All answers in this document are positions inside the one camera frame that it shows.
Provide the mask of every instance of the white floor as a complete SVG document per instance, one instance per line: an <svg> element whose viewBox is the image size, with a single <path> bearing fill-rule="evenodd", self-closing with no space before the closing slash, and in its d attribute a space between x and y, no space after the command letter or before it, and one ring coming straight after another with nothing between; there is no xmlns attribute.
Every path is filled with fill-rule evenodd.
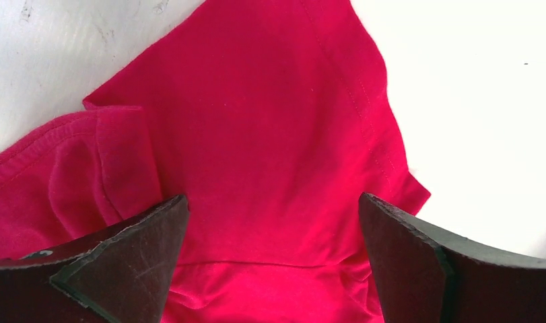
<svg viewBox="0 0 546 323"><path fill-rule="evenodd" d="M202 0L0 1L0 151ZM352 0L378 43L420 217L546 258L546 0Z"/></svg>

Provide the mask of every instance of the seam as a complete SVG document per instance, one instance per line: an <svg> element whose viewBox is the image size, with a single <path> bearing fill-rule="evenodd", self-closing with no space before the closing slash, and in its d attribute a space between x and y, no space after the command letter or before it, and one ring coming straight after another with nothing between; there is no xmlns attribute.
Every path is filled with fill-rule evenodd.
<svg viewBox="0 0 546 323"><path fill-rule="evenodd" d="M370 97L368 96L368 93L366 93L366 88L364 87L364 84L362 83L362 81L360 79L357 79L358 80L358 83L360 84L360 87L362 88L362 92L364 93L364 96L366 97L366 100L368 101L368 105L371 109L374 108L374 106L372 105L372 101L370 100ZM374 131L374 125L372 124L372 119L371 118L367 118L368 119L368 123L370 123L370 130L372 130L372 134L373 135L376 135L376 132ZM394 166L394 163L392 163L392 159L390 159L390 156L385 153L384 154L386 156L386 159L388 160L388 163L390 163L390 166L392 167L392 170L396 170L395 166Z"/></svg>
<svg viewBox="0 0 546 323"><path fill-rule="evenodd" d="M353 106L355 108L355 111L356 111L358 117L360 118L360 133L362 134L362 139L364 140L364 143L366 145L368 145L368 139L366 137L366 132L364 130L364 127L362 126L362 113L360 113L360 108L358 107L358 104L357 104L356 100L354 99L354 96L352 95L352 92L351 92L349 86L344 81L344 78L342 76L342 72L337 68L337 65L334 63L334 61L332 59L330 59L330 57L328 56L328 53L325 50L324 44L320 41L320 38L318 37L318 33L316 31L316 25L315 25L314 21L312 20L312 16L310 15L310 12L308 11L308 7L306 6L306 4L304 3L303 0L299 0L299 2L301 4L301 6L303 7L304 11L306 12L306 16L308 18L308 21L312 25L312 30L314 32L314 37L316 38L316 42L318 43L318 47L320 47L320 51L322 52L325 59L329 62L330 66L333 68L334 73L337 74L338 79L340 80L340 82L342 83L344 88L346 89L346 92L348 93L348 96L350 97L350 100L352 101L352 104L353 104ZM372 127L372 132L374 132L373 124L371 122L370 122L370 126ZM386 182L388 183L388 189L391 191L392 190L392 184L390 182L390 178L388 177L388 175L384 171L384 168L382 167L382 164L378 160L378 157L376 156L376 154L373 153L373 150L371 148L368 148L368 149L369 149L368 153L370 155L374 156L374 162L376 163L376 166L380 170L380 173L382 173L382 175L384 175L384 177L386 178Z"/></svg>
<svg viewBox="0 0 546 323"><path fill-rule="evenodd" d="M104 198L112 207L116 215L118 215L119 220L122 220L122 215L118 211L116 207L114 207L114 203L112 203L112 200L110 199L110 196L108 195L108 192L106 191L106 187L104 186L104 167L102 165L102 157L100 154L100 146L98 144L98 138L96 134L98 133L98 121L100 119L100 116L96 116L96 123L94 124L94 145L96 146L96 155L98 156L98 171L100 172L100 175L98 176L98 180L100 181L100 188L102 189L102 193L104 193Z"/></svg>
<svg viewBox="0 0 546 323"><path fill-rule="evenodd" d="M94 119L94 117L85 117L85 118L77 118L75 120L70 120L70 121L67 121L67 122L62 122L62 123L59 123L57 125L55 125L53 128L51 129L48 129L47 131L45 131L44 133L40 134L39 136L37 136L37 138L35 139L32 139L23 149L19 150L17 153L13 154L12 156L9 156L7 158L5 158L4 160L0 160L0 165L1 164L4 164L6 162L8 162L9 160L11 160L12 158L15 158L17 157L18 155L22 154L23 152L25 152L25 150L29 149L31 146L33 146L33 144L35 142L37 142L38 140L40 140L41 138L43 138L44 136L46 136L49 132L53 131L53 130L56 130L58 128L61 128L61 127L65 127L71 123L75 123L77 121L81 121L81 120L89 120L89 119Z"/></svg>
<svg viewBox="0 0 546 323"><path fill-rule="evenodd" d="M47 151L45 151L43 154L39 155L35 160L31 161L31 163L29 163L25 168L20 170L15 176L11 177L10 179L6 180L4 183L0 184L0 190L3 187L5 187L5 185L9 184L13 180L15 180L17 177L19 177L21 174L23 174L26 170L33 167L39 160L41 160L43 157L47 156L50 152L52 152L58 145L62 144L64 141L66 141L68 139L72 139L74 137L84 136L84 135L93 135L93 133L77 133L77 134L70 135L68 137L62 138L58 143L55 143Z"/></svg>
<svg viewBox="0 0 546 323"><path fill-rule="evenodd" d="M285 267L285 268L301 268L301 269L314 269L322 268L326 266L335 266L335 264L318 264L312 266L300 266L296 264L275 264L274 262L247 262L247 261L235 261L235 260L218 260L218 261L200 261L191 262L186 264L177 264L176 267L188 267L188 266L206 266L212 264L237 264L245 266L273 266L273 267Z"/></svg>

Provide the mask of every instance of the red fabric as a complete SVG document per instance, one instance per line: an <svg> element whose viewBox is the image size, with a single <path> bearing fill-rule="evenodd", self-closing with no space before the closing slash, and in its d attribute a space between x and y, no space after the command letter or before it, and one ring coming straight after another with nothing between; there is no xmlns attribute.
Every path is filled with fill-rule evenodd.
<svg viewBox="0 0 546 323"><path fill-rule="evenodd" d="M376 45L343 0L207 0L0 155L0 258L186 193L164 322L382 322L358 219L416 213Z"/></svg>

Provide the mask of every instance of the scuff mark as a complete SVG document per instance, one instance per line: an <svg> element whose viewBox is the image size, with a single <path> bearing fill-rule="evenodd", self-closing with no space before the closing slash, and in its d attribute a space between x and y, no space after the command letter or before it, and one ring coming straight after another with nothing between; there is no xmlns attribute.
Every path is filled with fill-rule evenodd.
<svg viewBox="0 0 546 323"><path fill-rule="evenodd" d="M166 8L168 7L168 2L170 2L170 0L163 0L163 1L160 1L157 5L155 5L155 6L152 8L152 11L153 11L156 15L161 15L161 14L166 10Z"/></svg>
<svg viewBox="0 0 546 323"><path fill-rule="evenodd" d="M108 46L108 40L115 41L114 39L114 30L109 29L108 31L104 31L102 27L100 27L96 22L93 23L94 27L96 28L96 31L100 34L100 37L102 38L102 41L104 42L104 45Z"/></svg>
<svg viewBox="0 0 546 323"><path fill-rule="evenodd" d="M132 270L132 272L134 272L134 278L136 278L136 279L143 276L143 275L145 275L145 274L147 274L147 273L149 273L151 271L151 270L146 270L146 271L143 271L142 273L138 273L136 271L136 268L131 267L130 269ZM140 286L142 287L142 290L144 290L148 294L148 296L149 296L148 298L152 299L154 297L154 294L150 291L148 286L146 286L146 284L141 279L137 279L136 282L138 284L140 284Z"/></svg>
<svg viewBox="0 0 546 323"><path fill-rule="evenodd" d="M150 267L150 268L146 269L145 271L143 271L143 272L141 272L141 273L136 273L136 272L134 271L134 273L136 273L136 275L134 276L134 278L135 278L135 279L138 279L138 278L142 277L143 275L147 275L147 274L149 274L150 272L152 272L152 271L154 271L154 270L156 270L156 269L158 269L158 268L160 268L160 267L163 267L163 266L165 266L165 265L166 265L166 262L165 262L165 261L162 261L161 263L159 263L159 264L157 264L157 265L155 265L155 266L153 266L153 267Z"/></svg>
<svg viewBox="0 0 546 323"><path fill-rule="evenodd" d="M33 0L25 0L23 9L21 9L21 22L29 22L31 14L33 13Z"/></svg>
<svg viewBox="0 0 546 323"><path fill-rule="evenodd" d="M142 0L139 0L138 1L138 7L136 8L136 11L134 11L134 14L132 15L132 17L136 17L136 15L138 14L138 12L140 11L140 7L142 6Z"/></svg>

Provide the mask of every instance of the fabric fold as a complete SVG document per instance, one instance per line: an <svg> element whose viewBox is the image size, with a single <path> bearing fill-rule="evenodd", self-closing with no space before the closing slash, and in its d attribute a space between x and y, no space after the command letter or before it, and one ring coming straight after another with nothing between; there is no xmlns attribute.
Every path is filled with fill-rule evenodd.
<svg viewBox="0 0 546 323"><path fill-rule="evenodd" d="M382 322L359 196L410 213L429 197L408 171L386 87L348 1L206 0L90 94L88 111L3 153L0 243L20 239L0 257L185 193L191 218L163 322ZM71 119L88 119L85 137L69 140ZM59 146L20 152L47 140ZM56 196L62 207L49 207ZM66 217L82 229L57 234Z"/></svg>

